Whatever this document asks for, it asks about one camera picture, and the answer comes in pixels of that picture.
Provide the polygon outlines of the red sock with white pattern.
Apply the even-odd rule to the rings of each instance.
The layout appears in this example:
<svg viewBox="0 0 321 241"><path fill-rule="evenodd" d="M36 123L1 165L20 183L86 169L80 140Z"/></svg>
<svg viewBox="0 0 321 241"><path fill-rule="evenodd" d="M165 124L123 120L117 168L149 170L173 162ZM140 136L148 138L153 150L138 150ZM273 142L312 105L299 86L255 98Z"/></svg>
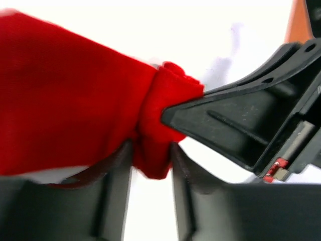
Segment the red sock with white pattern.
<svg viewBox="0 0 321 241"><path fill-rule="evenodd" d="M151 179L184 138L162 111L203 95L182 68L155 68L17 11L1 13L1 173L90 166L125 140Z"/></svg>

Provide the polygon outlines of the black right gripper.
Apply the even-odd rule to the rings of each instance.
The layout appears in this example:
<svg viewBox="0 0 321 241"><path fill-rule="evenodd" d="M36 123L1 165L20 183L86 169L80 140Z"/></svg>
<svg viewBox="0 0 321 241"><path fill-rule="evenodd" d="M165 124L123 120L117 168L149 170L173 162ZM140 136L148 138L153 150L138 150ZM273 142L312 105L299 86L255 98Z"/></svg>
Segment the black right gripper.
<svg viewBox="0 0 321 241"><path fill-rule="evenodd" d="M247 77L161 120L267 181L301 172L320 158L320 39L282 45Z"/></svg>

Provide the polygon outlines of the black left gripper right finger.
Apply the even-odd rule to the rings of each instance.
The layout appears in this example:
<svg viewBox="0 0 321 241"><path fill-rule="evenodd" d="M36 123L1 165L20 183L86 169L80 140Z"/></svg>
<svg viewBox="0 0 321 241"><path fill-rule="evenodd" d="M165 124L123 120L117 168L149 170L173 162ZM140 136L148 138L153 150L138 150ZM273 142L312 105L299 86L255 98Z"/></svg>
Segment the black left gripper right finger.
<svg viewBox="0 0 321 241"><path fill-rule="evenodd" d="M171 145L179 240L320 240L320 186L230 184Z"/></svg>

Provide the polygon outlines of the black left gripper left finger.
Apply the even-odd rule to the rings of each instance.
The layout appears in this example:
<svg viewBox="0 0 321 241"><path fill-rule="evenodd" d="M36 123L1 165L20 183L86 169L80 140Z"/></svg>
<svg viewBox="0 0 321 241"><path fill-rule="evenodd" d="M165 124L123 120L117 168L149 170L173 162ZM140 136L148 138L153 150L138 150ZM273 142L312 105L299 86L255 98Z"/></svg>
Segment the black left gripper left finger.
<svg viewBox="0 0 321 241"><path fill-rule="evenodd" d="M60 183L1 177L1 240L122 240L132 142Z"/></svg>

